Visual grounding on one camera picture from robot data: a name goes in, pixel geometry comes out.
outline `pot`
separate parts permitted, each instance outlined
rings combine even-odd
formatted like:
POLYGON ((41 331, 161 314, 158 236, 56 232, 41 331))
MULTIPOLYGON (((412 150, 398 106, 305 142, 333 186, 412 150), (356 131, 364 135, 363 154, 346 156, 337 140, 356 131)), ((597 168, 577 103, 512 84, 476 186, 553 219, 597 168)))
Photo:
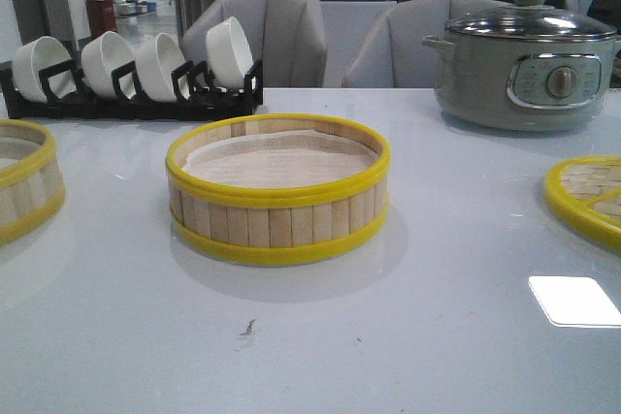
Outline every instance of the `pot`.
POLYGON ((510 130, 565 130, 595 118, 621 48, 616 29, 545 0, 513 1, 452 19, 443 37, 423 39, 441 57, 441 107, 510 130))

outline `white bowl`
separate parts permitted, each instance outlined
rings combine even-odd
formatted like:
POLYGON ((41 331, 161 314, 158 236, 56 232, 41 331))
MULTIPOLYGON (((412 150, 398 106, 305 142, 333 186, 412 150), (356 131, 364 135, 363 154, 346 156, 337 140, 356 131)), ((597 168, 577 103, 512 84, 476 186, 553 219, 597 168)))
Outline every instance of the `white bowl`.
POLYGON ((244 29, 234 16, 211 28, 205 36, 207 61, 217 82, 227 89, 244 88, 252 67, 252 52, 244 29))
MULTIPOLYGON (((168 34, 160 33, 134 52, 136 71, 149 98, 157 102, 176 102, 171 73, 185 63, 181 49, 168 34)), ((185 77, 180 79, 180 92, 189 97, 185 77)))
MULTIPOLYGON (((84 77, 95 93, 105 99, 115 99, 112 72, 114 69, 134 60, 131 48, 114 31, 106 31, 88 43, 82 50, 84 77)), ((120 79, 120 89, 131 98, 136 94, 131 75, 120 79)))
MULTIPOLYGON (((13 57, 13 80, 19 93, 32 102, 46 102, 39 71, 71 59, 67 49, 52 36, 41 38, 19 48, 13 57)), ((71 72, 63 72, 49 79, 51 91, 63 97, 76 90, 71 72)))

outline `yellow plastic rim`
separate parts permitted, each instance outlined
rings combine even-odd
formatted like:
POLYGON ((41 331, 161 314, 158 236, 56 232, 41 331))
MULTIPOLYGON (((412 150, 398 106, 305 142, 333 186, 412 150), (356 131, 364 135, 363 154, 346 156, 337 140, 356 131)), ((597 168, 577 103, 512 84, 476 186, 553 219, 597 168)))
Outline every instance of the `yellow plastic rim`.
POLYGON ((303 113, 270 113, 262 115, 241 116, 210 123, 196 128, 178 138, 170 147, 166 155, 166 169, 170 180, 177 188, 195 198, 200 198, 216 204, 233 207, 302 207, 317 204, 331 203, 348 198, 375 186, 388 173, 390 164, 390 149, 386 139, 376 131, 359 123, 336 118, 333 116, 310 115, 303 113), (349 126, 369 135, 381 145, 379 158, 367 170, 329 183, 315 184, 297 188, 258 189, 227 186, 205 181, 184 172, 175 162, 175 154, 180 146, 190 138, 205 131, 221 126, 230 126, 234 123, 248 120, 263 119, 304 119, 320 120, 349 126))
POLYGON ((621 195, 621 189, 609 191, 587 201, 580 201, 565 189, 563 172, 574 165, 621 166, 621 157, 601 155, 566 160, 554 166, 545 177, 545 199, 552 211, 579 233, 615 250, 621 250, 621 222, 591 208, 604 199, 621 195))
MULTIPOLYGON (((44 142, 32 154, 0 169, 0 190, 23 181, 45 167, 56 155, 56 141, 48 129, 37 123, 17 120, 0 120, 0 126, 28 128, 41 133, 44 142)), ((56 193, 45 204, 23 215, 18 220, 0 227, 0 244, 13 241, 31 232, 55 214, 65 201, 65 186, 61 182, 56 193)))
POLYGON ((254 266, 294 266, 343 254, 373 237, 386 220, 388 204, 373 221, 350 235, 293 247, 248 247, 214 241, 185 228, 173 217, 178 234, 197 249, 232 262, 254 266))

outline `white table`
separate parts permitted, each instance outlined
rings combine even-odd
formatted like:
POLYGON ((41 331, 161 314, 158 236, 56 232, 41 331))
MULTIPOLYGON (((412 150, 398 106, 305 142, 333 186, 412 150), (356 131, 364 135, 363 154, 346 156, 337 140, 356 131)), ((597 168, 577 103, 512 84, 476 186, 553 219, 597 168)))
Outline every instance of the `white table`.
POLYGON ((167 209, 164 156, 196 124, 35 119, 67 200, 0 248, 0 412, 619 412, 621 329, 553 325, 529 277, 590 277, 621 307, 621 258, 541 196, 557 162, 621 152, 621 94, 546 135, 461 123, 424 89, 268 89, 260 111, 387 138, 380 233, 301 267, 216 261, 167 209))

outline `glass lid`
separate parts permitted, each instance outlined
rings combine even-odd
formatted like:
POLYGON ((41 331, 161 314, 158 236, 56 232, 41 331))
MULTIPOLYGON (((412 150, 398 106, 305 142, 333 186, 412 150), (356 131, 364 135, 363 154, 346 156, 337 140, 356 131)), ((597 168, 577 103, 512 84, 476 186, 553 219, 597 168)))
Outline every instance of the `glass lid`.
POLYGON ((615 38, 613 26, 589 16, 543 5, 545 0, 513 0, 453 19, 446 30, 490 38, 531 41, 600 41, 615 38))

